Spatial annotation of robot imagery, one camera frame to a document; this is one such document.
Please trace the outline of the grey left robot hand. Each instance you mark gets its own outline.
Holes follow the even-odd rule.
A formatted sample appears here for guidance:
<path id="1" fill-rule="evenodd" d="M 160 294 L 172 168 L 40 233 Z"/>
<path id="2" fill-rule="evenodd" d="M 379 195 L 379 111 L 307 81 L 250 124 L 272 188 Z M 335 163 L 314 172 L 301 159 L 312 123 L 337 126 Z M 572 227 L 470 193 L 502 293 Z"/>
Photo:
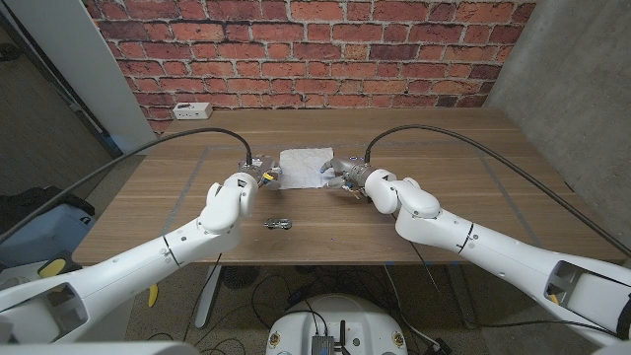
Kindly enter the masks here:
<path id="1" fill-rule="evenodd" d="M 259 187 L 268 190 L 278 190 L 281 187 L 282 169 L 270 156 L 259 154 L 251 159 L 250 164 L 243 160 L 239 163 L 239 171 L 255 178 Z"/>

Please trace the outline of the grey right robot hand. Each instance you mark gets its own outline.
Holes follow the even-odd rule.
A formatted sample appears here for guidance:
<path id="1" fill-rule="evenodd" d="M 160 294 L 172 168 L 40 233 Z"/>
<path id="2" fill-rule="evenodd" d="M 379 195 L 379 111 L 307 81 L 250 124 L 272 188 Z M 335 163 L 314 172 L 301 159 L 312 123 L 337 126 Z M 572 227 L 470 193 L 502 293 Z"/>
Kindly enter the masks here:
<path id="1" fill-rule="evenodd" d="M 327 181 L 323 187 L 338 189 L 362 188 L 365 186 L 367 175 L 371 167 L 358 157 L 332 158 L 320 167 L 323 174 L 332 170 L 334 177 Z"/>

